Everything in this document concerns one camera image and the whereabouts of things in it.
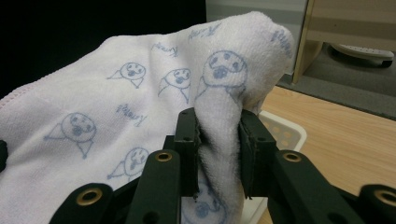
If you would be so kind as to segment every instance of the plastic container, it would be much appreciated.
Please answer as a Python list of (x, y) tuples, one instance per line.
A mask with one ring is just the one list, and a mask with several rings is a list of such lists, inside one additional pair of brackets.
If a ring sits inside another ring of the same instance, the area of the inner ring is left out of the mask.
[[(262, 111), (259, 119), (275, 138), (279, 149), (300, 151), (306, 140), (306, 131), (303, 127), (267, 111)], [(257, 224), (266, 208), (267, 198), (245, 200), (241, 223)]]

